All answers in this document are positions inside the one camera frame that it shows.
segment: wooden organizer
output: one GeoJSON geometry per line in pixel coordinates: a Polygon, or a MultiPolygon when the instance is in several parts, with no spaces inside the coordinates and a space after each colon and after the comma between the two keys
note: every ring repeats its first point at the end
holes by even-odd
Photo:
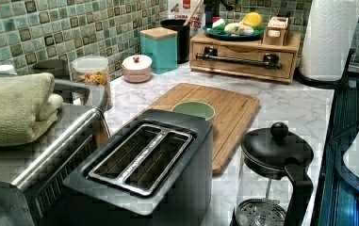
{"type": "Polygon", "coordinates": [[[301,33],[299,32],[290,32],[284,46],[262,44],[261,40],[216,40],[207,37],[203,33],[199,33],[190,40],[190,68],[205,72],[226,73],[291,83],[296,68],[300,41],[301,33]],[[283,67],[281,70],[266,69],[232,62],[197,58],[197,54],[204,53],[205,47],[217,49],[219,57],[230,57],[241,60],[263,61],[264,55],[275,54],[279,57],[279,63],[281,63],[283,67]]]}
{"type": "Polygon", "coordinates": [[[199,101],[215,108],[213,174],[221,174],[259,108],[259,100],[249,95],[182,83],[170,89],[147,109],[171,109],[182,102],[199,101]]]}

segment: wooden cutting board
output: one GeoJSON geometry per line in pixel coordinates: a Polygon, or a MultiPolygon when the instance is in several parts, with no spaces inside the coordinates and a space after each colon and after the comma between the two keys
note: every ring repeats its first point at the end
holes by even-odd
{"type": "Polygon", "coordinates": [[[215,108],[213,174],[221,174],[259,108],[255,97],[225,89],[181,83],[154,101],[147,109],[171,109],[182,102],[205,102],[215,108]]]}

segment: fruit bowl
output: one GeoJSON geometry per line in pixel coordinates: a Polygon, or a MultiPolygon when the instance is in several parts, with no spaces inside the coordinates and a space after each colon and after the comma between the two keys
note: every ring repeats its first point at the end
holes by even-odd
{"type": "Polygon", "coordinates": [[[232,36],[225,31],[210,30],[206,27],[203,27],[203,31],[206,36],[217,40],[260,40],[262,38],[262,35],[264,34],[264,30],[254,30],[253,34],[249,36],[232,36]]]}

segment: kitchen counter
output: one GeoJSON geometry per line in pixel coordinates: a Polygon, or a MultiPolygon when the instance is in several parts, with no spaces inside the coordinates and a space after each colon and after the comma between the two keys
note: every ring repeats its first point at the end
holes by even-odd
{"type": "MultiPolygon", "coordinates": [[[[260,100],[260,108],[246,131],[270,127],[273,123],[282,121],[288,125],[290,132],[311,145],[315,157],[307,173],[313,181],[314,192],[303,221],[303,225],[310,225],[334,91],[310,88],[296,81],[283,85],[243,77],[192,72],[186,63],[175,71],[154,74],[149,81],[141,84],[125,82],[122,77],[111,81],[113,106],[105,113],[110,132],[117,131],[178,83],[228,89],[254,96],[260,100]]],[[[212,200],[203,226],[230,225],[233,210],[237,205],[240,156],[241,148],[238,146],[223,174],[213,177],[212,200]]],[[[244,173],[250,177],[250,180],[247,180],[250,182],[250,194],[245,199],[265,197],[268,179],[256,178],[257,175],[247,168],[243,170],[246,170],[244,173]]],[[[279,200],[286,210],[291,192],[291,183],[285,177],[281,181],[272,181],[269,198],[279,200]]]]}

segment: green towel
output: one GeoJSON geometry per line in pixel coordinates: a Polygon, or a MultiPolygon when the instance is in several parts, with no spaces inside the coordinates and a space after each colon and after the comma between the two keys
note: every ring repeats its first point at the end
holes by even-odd
{"type": "Polygon", "coordinates": [[[54,84],[50,73],[0,77],[0,146],[33,142],[57,120],[54,84]]]}

